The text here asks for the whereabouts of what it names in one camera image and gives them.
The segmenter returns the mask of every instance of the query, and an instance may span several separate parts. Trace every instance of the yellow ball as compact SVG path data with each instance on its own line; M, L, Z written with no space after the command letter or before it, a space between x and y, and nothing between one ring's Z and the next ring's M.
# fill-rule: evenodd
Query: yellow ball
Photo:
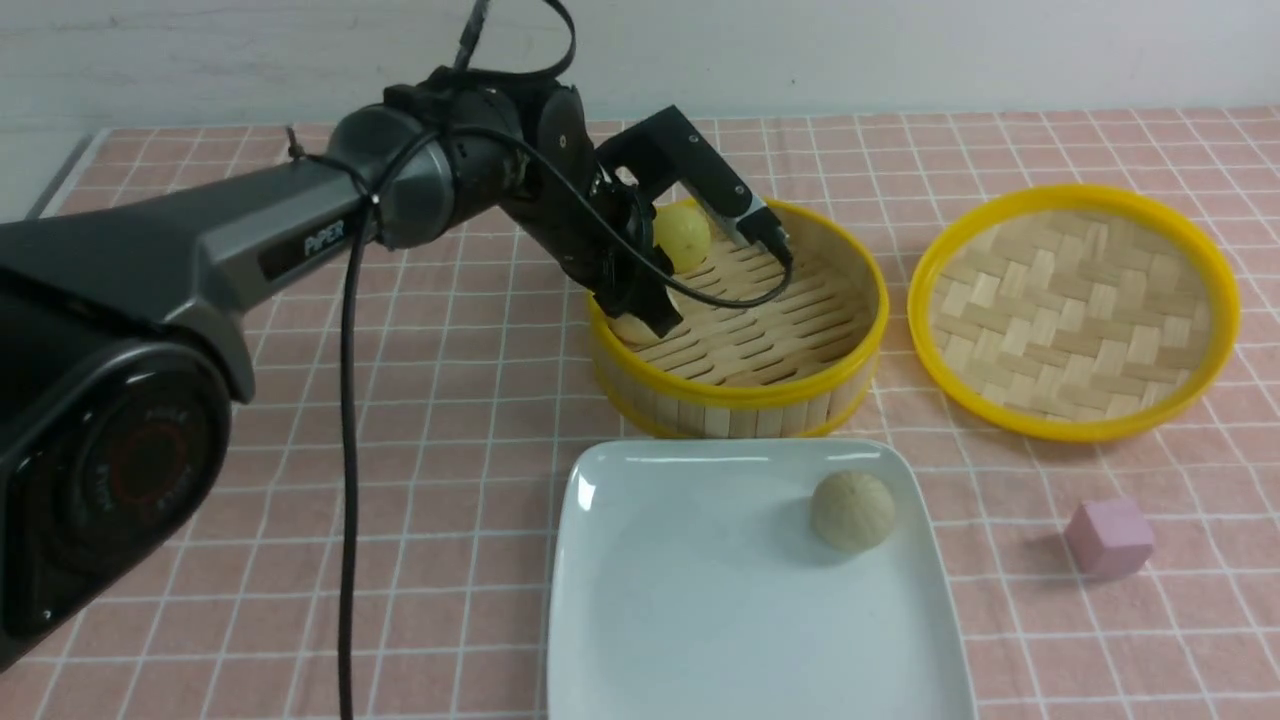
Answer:
M671 258L677 273L698 269L712 247L712 228L696 206L667 205L653 219L654 243Z

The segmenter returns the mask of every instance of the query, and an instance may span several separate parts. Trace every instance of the square plate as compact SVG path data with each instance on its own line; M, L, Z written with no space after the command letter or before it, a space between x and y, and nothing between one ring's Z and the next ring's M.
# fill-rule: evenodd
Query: square plate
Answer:
M897 519L849 557L809 529L837 470ZM623 441L579 459L552 580L550 720L973 720L915 475L860 439Z

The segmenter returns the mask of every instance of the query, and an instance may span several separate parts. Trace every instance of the pink checkered tablecloth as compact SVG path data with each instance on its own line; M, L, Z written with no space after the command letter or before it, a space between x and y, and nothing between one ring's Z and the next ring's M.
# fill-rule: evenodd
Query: pink checkered tablecloth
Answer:
M1280 717L1280 114L1272 108L708 120L762 192L851 229L890 286L876 389L841 434L914 465L984 720ZM620 129L598 123L599 138ZM329 127L302 126L311 150ZM63 213L284 159L275 127L104 132ZM1138 190L1219 240L1235 356L1208 396L1108 446L1032 442L947 401L911 351L906 281L942 227L1030 184ZM340 264L248 318L260 395L196 519L0 676L5 720L332 717ZM499 215L361 282L357 707L545 716L545 609L568 469L636 434L586 360L584 302ZM1156 529L1133 578L1074 573L1059 532L1128 495Z

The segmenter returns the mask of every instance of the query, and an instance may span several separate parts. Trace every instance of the woven bamboo bottom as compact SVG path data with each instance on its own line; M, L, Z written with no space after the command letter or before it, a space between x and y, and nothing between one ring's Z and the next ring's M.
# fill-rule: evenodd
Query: woven bamboo bottom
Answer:
M681 297L685 322L667 338L632 347L636 357L699 386L786 386L835 365L867 338L876 320L876 275L849 240L805 215L774 208L791 234L795 275L777 300L750 310L710 307ZM781 268L769 255L737 249L717 234L708 260L681 275L689 286L726 299L773 287ZM608 332L593 325L595 332ZM794 437L847 416L870 386L876 355L812 396L762 406L672 392L634 375L600 342L593 343L600 384L623 414L655 434L677 437Z
M946 364L988 401L1092 421L1169 397L1210 343L1203 279L1132 220L1037 213L974 237L943 268L929 327Z
M781 297L750 310L677 299L685 322L662 341L632 347L654 368L686 380L759 387L799 380L849 355L876 319L870 269L844 237L780 210L791 233L795 275ZM756 297L782 268L758 249L712 240L707 261L681 279L723 299Z

